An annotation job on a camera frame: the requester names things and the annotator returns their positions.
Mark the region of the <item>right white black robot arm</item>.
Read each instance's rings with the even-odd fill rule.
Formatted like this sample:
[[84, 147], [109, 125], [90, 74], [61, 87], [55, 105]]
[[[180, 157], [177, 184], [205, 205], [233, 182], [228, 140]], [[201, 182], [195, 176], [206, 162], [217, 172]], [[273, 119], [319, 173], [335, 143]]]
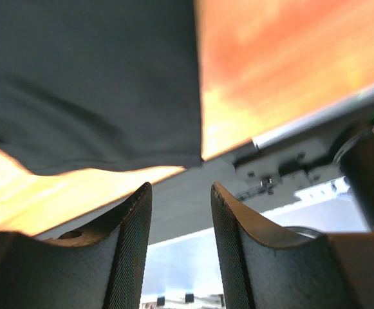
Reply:
[[[210, 186], [221, 278], [229, 308], [374, 308], [374, 132], [349, 127], [300, 133], [234, 162], [250, 189]], [[315, 239], [280, 227], [245, 200], [343, 174], [370, 230]], [[203, 194], [197, 177], [145, 183], [65, 238], [40, 241], [0, 232], [0, 308], [135, 308], [154, 198], [169, 188], [169, 211]]]

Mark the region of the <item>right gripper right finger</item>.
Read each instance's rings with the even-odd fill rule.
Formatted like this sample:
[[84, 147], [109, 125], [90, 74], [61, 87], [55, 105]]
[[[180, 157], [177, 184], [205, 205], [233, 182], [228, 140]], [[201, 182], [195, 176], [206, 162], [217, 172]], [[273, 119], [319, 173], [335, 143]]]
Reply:
[[374, 308], [374, 232], [309, 238], [210, 195], [227, 308]]

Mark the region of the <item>black t shirt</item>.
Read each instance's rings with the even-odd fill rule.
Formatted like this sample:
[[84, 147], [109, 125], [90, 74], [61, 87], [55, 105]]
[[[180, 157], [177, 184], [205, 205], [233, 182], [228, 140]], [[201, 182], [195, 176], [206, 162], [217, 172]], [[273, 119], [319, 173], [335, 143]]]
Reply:
[[0, 150], [40, 176], [201, 164], [192, 1], [0, 1]]

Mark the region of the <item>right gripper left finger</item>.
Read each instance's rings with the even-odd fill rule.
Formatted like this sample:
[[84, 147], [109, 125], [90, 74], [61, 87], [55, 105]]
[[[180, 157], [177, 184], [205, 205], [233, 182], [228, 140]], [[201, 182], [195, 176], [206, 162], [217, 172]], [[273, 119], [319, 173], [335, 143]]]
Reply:
[[57, 239], [0, 232], [0, 308], [138, 308], [152, 187]]

